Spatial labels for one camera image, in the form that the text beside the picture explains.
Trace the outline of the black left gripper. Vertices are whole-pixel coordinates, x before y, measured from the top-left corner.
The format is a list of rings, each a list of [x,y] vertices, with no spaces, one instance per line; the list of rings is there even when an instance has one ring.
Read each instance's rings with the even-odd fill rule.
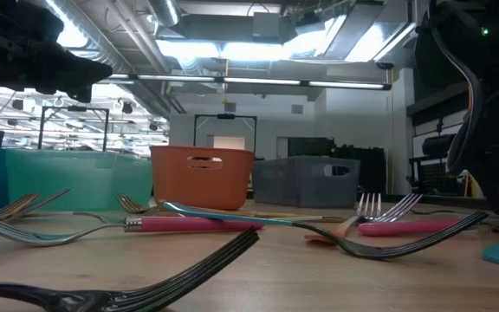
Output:
[[[72,54],[57,44],[61,19],[28,0],[0,0],[0,87],[66,90],[90,103],[92,86],[113,68]]]

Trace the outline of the silver fork pink handle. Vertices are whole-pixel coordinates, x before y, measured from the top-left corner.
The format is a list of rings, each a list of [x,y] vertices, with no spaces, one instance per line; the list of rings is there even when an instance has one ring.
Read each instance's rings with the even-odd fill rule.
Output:
[[[72,234],[43,234],[19,229],[0,221],[0,237],[33,246],[57,246],[69,244],[81,237],[106,228],[121,228],[124,232],[194,232],[194,231],[245,231],[262,229],[263,224],[236,220],[217,220],[194,217],[127,217],[116,224],[104,223],[91,229]]]
[[[461,219],[436,219],[393,223],[365,223],[358,226],[358,232],[366,237],[396,237],[418,234],[432,234],[447,228],[455,228]],[[499,231],[499,225],[493,224]]]
[[[40,207],[48,204],[49,202],[59,198],[60,196],[66,194],[67,192],[69,192],[69,189],[65,188],[65,189],[58,191],[57,193],[55,193],[53,195],[50,195],[49,197],[47,197],[45,199],[38,199],[40,197],[40,194],[38,193],[39,197],[32,204],[28,205],[26,208],[23,208],[15,216],[10,217],[9,219],[6,219],[6,220],[2,220],[2,221],[11,221],[11,220],[14,220],[16,218],[21,218],[22,216],[29,214],[33,210],[40,208]]]

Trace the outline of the black pegboard cart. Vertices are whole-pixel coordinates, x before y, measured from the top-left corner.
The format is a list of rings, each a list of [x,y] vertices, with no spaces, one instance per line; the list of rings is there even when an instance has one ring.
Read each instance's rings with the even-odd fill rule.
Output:
[[[409,159],[412,167],[406,180],[415,193],[456,196],[457,179],[446,173],[446,160],[455,134],[426,138],[422,144],[423,156]]]

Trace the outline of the teal translucent plastic bin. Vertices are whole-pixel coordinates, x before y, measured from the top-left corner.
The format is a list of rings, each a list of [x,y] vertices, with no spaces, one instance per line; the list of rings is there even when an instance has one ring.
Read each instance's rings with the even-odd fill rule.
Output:
[[[120,194],[139,203],[150,198],[150,162],[117,153],[8,149],[5,165],[12,199],[67,190],[44,211],[119,211]]]

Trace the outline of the orange plastic bin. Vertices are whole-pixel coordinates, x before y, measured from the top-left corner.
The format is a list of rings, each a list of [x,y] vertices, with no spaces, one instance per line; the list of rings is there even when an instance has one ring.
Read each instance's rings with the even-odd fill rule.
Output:
[[[234,211],[246,200],[255,161],[251,151],[195,147],[150,148],[154,199]]]

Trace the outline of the long ceiling light bar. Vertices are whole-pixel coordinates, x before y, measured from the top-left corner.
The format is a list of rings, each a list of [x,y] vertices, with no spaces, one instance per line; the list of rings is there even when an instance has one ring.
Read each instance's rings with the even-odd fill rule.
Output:
[[[136,75],[113,74],[107,78],[109,81],[168,81],[168,82],[196,82],[217,84],[260,84],[278,85],[301,88],[340,88],[387,91],[391,84],[355,82],[355,81],[308,81],[275,78],[251,78],[235,76],[193,76],[193,75]]]

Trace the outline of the grey ceiling unit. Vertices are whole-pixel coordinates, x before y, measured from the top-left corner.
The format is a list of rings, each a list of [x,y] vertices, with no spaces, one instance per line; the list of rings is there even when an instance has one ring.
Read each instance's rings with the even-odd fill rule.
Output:
[[[255,12],[252,38],[254,42],[278,42],[280,40],[281,17],[278,13]]]

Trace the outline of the grey translucent plastic bin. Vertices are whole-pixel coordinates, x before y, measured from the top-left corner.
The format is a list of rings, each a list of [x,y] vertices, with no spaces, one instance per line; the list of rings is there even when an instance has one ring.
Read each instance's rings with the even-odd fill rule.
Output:
[[[252,171],[253,199],[301,208],[352,208],[359,177],[356,159],[294,156],[261,160]]]

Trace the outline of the black frame stand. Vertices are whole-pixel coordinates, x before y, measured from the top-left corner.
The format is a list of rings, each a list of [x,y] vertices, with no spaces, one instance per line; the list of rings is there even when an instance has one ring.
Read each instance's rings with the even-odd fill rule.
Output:
[[[235,119],[252,119],[254,121],[253,126],[253,150],[256,151],[256,141],[257,141],[257,123],[258,117],[252,115],[236,115],[236,114],[195,114],[193,120],[193,135],[192,135],[192,145],[196,146],[197,143],[197,132],[198,132],[198,119],[200,117],[211,117],[218,120],[235,120]]]
[[[46,111],[49,109],[52,110],[52,114],[49,117],[46,117],[45,116]],[[39,134],[38,134],[38,143],[37,143],[38,150],[42,149],[42,141],[43,141],[45,122],[49,121],[53,117],[54,114],[59,113],[61,110],[62,110],[62,107],[42,106],[42,113],[40,116],[40,126],[39,126]],[[105,152],[107,150],[107,132],[108,132],[108,125],[109,125],[110,111],[107,108],[81,107],[81,106],[75,106],[75,105],[66,107],[66,110],[69,112],[87,112],[87,111],[103,112],[105,114],[104,134],[103,134],[103,142],[102,142],[102,151]]]

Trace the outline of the silver spiral duct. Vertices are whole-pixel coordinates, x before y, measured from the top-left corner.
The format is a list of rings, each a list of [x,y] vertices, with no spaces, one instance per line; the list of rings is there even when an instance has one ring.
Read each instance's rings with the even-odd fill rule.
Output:
[[[41,3],[56,15],[60,15],[64,22],[71,22],[87,38],[88,48],[95,48],[99,51],[97,56],[91,56],[92,60],[106,63],[113,68],[114,73],[133,72],[133,66],[73,0],[41,0]],[[171,109],[156,92],[151,91],[142,82],[122,84],[120,88],[131,93],[148,113],[169,119]]]

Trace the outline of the silver round duct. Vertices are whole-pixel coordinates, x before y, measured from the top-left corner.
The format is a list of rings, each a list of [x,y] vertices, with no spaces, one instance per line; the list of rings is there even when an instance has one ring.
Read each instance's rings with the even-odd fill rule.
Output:
[[[177,0],[146,0],[155,21],[159,26],[171,27],[181,18],[181,9]]]

